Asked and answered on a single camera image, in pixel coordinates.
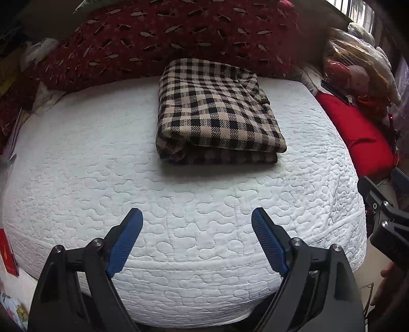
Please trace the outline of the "person's right hand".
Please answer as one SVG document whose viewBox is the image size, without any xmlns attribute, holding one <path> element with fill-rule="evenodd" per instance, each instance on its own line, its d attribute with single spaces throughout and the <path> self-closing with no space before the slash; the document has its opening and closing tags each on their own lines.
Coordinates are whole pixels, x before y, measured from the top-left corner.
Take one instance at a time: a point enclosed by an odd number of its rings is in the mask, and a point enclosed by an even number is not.
<svg viewBox="0 0 409 332">
<path fill-rule="evenodd" d="M 372 299 L 372 306 L 400 303 L 408 297 L 408 271 L 391 262 L 381 271 L 383 278 Z"/>
</svg>

